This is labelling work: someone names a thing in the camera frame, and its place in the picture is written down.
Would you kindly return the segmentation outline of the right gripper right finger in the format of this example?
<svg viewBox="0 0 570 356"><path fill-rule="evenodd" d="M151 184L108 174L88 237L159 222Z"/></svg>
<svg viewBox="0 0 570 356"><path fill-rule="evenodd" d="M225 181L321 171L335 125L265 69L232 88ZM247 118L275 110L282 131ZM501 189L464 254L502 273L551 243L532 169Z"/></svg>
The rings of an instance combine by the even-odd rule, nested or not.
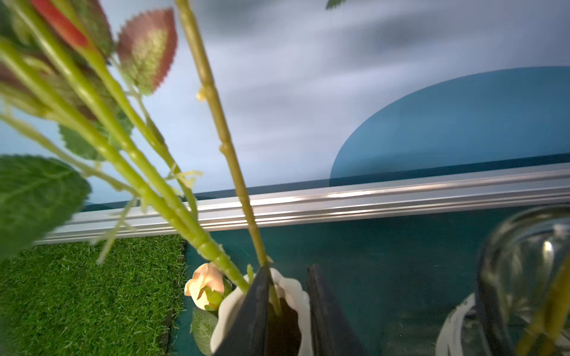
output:
<svg viewBox="0 0 570 356"><path fill-rule="evenodd" d="M308 268L310 325L314 355L366 355L318 265Z"/></svg>

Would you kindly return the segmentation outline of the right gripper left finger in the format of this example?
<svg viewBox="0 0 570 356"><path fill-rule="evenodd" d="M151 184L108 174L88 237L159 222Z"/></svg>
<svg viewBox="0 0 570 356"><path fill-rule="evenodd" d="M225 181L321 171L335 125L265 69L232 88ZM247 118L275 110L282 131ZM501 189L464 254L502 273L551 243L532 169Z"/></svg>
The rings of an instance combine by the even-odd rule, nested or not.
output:
<svg viewBox="0 0 570 356"><path fill-rule="evenodd" d="M246 295L239 290L219 307L212 333L213 355L265 355L268 342L270 268L262 267Z"/></svg>

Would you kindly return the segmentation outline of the peach rosebud stem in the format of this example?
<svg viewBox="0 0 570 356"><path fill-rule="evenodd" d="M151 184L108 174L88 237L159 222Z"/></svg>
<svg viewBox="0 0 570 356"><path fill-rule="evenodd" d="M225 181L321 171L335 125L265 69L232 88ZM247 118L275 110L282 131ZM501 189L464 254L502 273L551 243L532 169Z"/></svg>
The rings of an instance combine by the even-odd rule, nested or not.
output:
<svg viewBox="0 0 570 356"><path fill-rule="evenodd" d="M184 295L194 303L190 333L203 355L212 355L210 341L218 325L218 311L233 285L213 263L200 265L184 286Z"/></svg>

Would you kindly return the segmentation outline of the small pink spray stem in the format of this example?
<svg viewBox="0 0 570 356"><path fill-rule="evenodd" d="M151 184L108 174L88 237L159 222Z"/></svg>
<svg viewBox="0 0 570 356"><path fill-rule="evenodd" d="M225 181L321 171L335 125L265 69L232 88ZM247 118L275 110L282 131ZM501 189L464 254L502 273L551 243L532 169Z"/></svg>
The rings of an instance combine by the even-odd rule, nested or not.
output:
<svg viewBox="0 0 570 356"><path fill-rule="evenodd" d="M167 220L192 247L206 260L213 262L228 279L243 292L249 291L249 283L241 275L237 266L229 256L211 238L197 222L196 216L188 210L178 196L166 183L157 169L134 144L133 140L122 129L111 111L97 95L93 85L74 64L73 59L65 53L46 23L27 1L9 1L9 9L20 18L39 41L48 58L68 80L72 89L85 104L94 111L97 118L121 145L127 154L123 157L107 139L72 105L69 105L52 87L44 82L39 72L21 58L20 53L11 41L1 39L1 60L10 71L47 107L54 110L55 117L63 124L69 125L83 139L104 156L115 169L127 180L129 185L162 217Z"/></svg>

